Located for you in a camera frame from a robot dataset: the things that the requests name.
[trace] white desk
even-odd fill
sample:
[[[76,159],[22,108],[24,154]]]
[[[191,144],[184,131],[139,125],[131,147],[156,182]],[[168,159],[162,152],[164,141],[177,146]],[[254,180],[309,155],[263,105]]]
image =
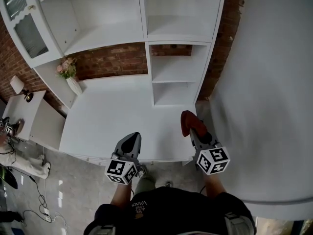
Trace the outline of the white desk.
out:
[[[24,127],[17,138],[59,150],[65,118],[44,100],[44,95],[45,91],[35,92],[29,103],[24,95],[10,97],[3,118],[10,117],[11,124],[24,119]]]
[[[85,90],[67,115],[60,151],[99,164],[111,157],[120,139],[139,132],[138,159],[142,162],[188,161],[194,155],[190,138],[181,133],[180,115],[184,110],[195,113],[195,107],[153,107],[147,75],[90,79],[80,84]]]

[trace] flower vase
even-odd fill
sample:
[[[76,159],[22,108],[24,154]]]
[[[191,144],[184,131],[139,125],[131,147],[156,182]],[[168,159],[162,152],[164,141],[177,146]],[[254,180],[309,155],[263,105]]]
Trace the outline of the flower vase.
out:
[[[79,96],[83,93],[82,89],[79,86],[79,83],[73,77],[67,78],[67,84],[72,89],[72,91],[75,92],[76,95]]]

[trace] concrete floor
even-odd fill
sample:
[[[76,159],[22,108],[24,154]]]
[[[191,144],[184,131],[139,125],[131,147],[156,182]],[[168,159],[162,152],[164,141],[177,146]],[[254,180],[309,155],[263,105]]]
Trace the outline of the concrete floor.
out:
[[[39,146],[22,143],[20,150],[37,157],[42,153]],[[50,175],[46,180],[35,178],[41,194],[46,195],[47,207],[50,216],[59,212],[68,224],[69,235],[83,234],[85,227],[93,220],[97,208],[109,203],[115,192],[116,184],[111,183],[104,174],[104,167],[90,164],[64,153],[45,149],[46,161],[51,162]],[[184,167],[181,163],[155,163],[147,165],[148,169],[157,178],[156,187],[166,181],[173,181],[177,188],[199,191],[203,187],[201,173],[196,171],[194,164]],[[28,177],[13,170],[19,184],[19,189],[8,185],[7,208],[10,211],[22,213],[24,210],[38,212],[39,200],[35,183]],[[138,178],[133,179],[133,190]],[[54,223],[46,223],[34,213],[25,213],[27,226],[13,222],[12,227],[23,229],[26,235],[65,235],[64,222],[57,218]]]

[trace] white lamp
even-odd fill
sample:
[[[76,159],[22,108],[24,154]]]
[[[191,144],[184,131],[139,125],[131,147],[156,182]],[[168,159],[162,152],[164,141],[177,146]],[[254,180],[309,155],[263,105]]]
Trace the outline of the white lamp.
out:
[[[26,99],[27,103],[29,103],[33,98],[34,94],[29,93],[29,90],[26,91],[23,89],[25,84],[17,76],[12,77],[10,85],[12,86],[16,94],[23,92],[23,94],[25,95],[24,99]]]

